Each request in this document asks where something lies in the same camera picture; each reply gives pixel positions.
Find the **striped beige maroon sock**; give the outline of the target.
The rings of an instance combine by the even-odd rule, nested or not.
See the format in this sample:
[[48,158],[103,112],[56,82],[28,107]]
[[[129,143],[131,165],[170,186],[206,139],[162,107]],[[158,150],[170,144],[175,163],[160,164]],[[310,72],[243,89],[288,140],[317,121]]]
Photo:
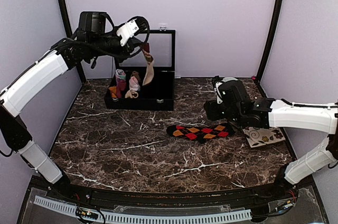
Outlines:
[[145,72],[142,86],[146,86],[146,85],[149,85],[154,78],[154,58],[150,54],[149,43],[146,43],[143,45],[142,52],[147,62],[146,72]]

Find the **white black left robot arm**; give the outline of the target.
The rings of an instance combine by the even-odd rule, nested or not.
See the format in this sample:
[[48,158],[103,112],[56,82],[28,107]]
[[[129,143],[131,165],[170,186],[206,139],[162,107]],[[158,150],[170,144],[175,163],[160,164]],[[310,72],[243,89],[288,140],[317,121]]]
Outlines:
[[54,193],[63,201],[74,197],[74,188],[67,184],[67,175],[33,139],[21,113],[50,83],[84,61],[94,66],[101,56],[111,56],[120,62],[136,56],[147,43],[146,39],[137,38],[139,34],[150,34],[148,20],[142,16],[115,25],[106,12],[82,12],[70,37],[52,45],[1,90],[1,134],[7,147],[54,185]]

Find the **black argyle orange red sock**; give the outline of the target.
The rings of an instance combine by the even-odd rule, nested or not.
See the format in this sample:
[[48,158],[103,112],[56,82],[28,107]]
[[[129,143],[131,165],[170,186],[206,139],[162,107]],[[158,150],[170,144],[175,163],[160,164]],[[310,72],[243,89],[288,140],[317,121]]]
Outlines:
[[226,138],[235,134],[235,130],[229,123],[204,127],[171,125],[166,129],[166,132],[172,137],[197,141],[200,144],[204,144],[212,139]]

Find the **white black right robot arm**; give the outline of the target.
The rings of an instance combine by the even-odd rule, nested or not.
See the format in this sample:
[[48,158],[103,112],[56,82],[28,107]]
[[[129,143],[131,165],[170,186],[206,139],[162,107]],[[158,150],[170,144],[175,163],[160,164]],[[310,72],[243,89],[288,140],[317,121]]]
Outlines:
[[241,127],[298,128],[324,132],[327,137],[299,159],[279,169],[269,194],[280,200],[290,188],[321,168],[337,162],[337,103],[302,104],[285,99],[251,100],[242,81],[212,79],[216,100],[204,104],[210,120],[233,120]]

